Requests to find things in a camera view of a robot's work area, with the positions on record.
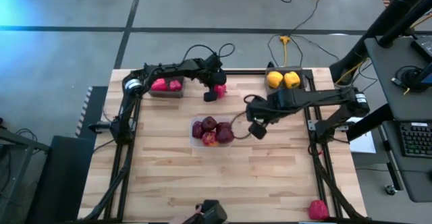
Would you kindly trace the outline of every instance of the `butcher block tabletop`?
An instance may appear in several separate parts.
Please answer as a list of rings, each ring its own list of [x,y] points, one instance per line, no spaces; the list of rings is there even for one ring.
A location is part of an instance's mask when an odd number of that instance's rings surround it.
[[[317,90],[333,89],[328,68],[311,70]],[[123,97],[121,80],[129,72],[129,69],[113,70],[104,106],[109,119],[119,110]],[[319,195],[312,157],[307,151],[309,139],[303,111],[269,125],[262,140],[250,136],[234,140],[230,148],[202,149],[190,145],[193,117],[233,118],[245,110],[243,97],[247,94],[266,95],[263,82],[264,76],[227,76],[225,97],[211,103],[203,101],[208,88],[189,79],[185,81],[182,99],[144,95],[125,222],[168,222],[176,216],[192,215],[195,204],[204,199],[219,200],[231,222],[309,220],[307,208]],[[323,118],[337,108],[321,107]],[[234,134],[246,133],[249,124],[244,117],[239,118],[234,123]],[[343,133],[337,133],[335,138],[346,140]],[[111,139],[108,132],[98,135],[95,147]],[[333,141],[329,150],[338,188],[360,214],[366,215],[349,145]],[[79,217],[90,213],[106,192],[114,155],[115,143],[112,143],[92,156]],[[120,189],[114,198],[112,216],[117,212]],[[330,215],[335,216],[328,188],[326,195]]]

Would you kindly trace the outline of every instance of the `black keyboard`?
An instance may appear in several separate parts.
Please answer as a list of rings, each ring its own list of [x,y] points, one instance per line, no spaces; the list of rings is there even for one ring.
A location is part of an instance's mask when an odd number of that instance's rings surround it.
[[[399,128],[404,156],[432,158],[432,126],[426,123],[400,123]]]

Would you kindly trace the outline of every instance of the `yellow fruit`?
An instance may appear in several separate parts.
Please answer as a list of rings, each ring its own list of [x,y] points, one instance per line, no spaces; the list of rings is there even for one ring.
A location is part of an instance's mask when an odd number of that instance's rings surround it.
[[[296,72],[288,72],[283,75],[283,80],[285,81],[286,88],[292,89],[300,85],[300,77],[298,77]]]
[[[267,74],[267,83],[271,88],[276,89],[281,81],[284,79],[284,76],[279,72],[269,72]]]

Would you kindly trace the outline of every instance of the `red fruit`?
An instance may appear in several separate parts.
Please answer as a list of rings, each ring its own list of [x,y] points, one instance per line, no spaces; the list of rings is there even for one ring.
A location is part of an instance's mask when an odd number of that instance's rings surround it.
[[[204,130],[206,132],[213,130],[214,128],[216,128],[216,125],[217,125],[216,120],[213,119],[213,117],[211,117],[211,116],[206,117],[202,122],[203,122],[202,127],[204,128]]]
[[[168,87],[165,83],[165,79],[157,79],[153,84],[151,85],[151,90],[158,90],[158,91],[167,91]]]
[[[202,143],[205,146],[217,146],[216,141],[216,133],[215,132],[205,132],[204,135],[202,135]]]
[[[214,87],[215,92],[217,92],[217,98],[223,98],[223,96],[225,96],[225,92],[227,90],[227,86],[226,85],[216,85]]]
[[[216,133],[216,140],[221,144],[230,143],[234,140],[234,135],[229,128],[222,128]]]
[[[222,130],[222,128],[231,129],[231,124],[229,122],[220,122],[216,125],[216,133]]]
[[[197,121],[192,126],[192,137],[196,139],[201,139],[203,134],[205,133],[203,129],[203,125],[201,122]]]
[[[322,200],[312,201],[308,212],[312,220],[326,220],[329,217],[329,210]]]
[[[178,80],[173,80],[169,83],[169,90],[170,91],[180,91],[182,90],[182,85]]]

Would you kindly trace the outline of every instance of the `concrete floor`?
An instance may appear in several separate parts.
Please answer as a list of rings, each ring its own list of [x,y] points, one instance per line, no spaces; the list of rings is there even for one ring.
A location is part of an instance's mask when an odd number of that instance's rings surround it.
[[[128,20],[132,0],[0,0],[0,26],[120,27]],[[140,0],[134,27],[283,28],[306,19],[311,0]],[[326,30],[366,30],[383,11],[382,0],[321,0],[313,19],[301,29],[308,39],[343,57],[359,36],[328,35]],[[421,25],[432,30],[432,24]],[[106,86],[115,64],[123,32],[0,31],[0,116],[12,131],[30,128],[41,142],[54,135],[74,136],[86,89]],[[224,67],[265,67],[271,61],[271,34],[138,33],[128,40],[121,68],[146,63],[180,62],[191,45],[219,49],[234,43],[236,52]],[[303,67],[327,67],[335,58],[295,38],[304,53]],[[283,63],[283,47],[274,39],[273,53]],[[190,56],[206,56],[202,49]],[[298,65],[300,54],[288,46],[288,64]],[[374,76],[371,66],[367,74]],[[371,82],[359,78],[362,90]],[[372,109],[385,103],[379,83],[366,91]],[[385,172],[359,171],[362,195],[370,217],[386,221],[429,223],[431,204],[415,204],[405,192],[386,196]]]

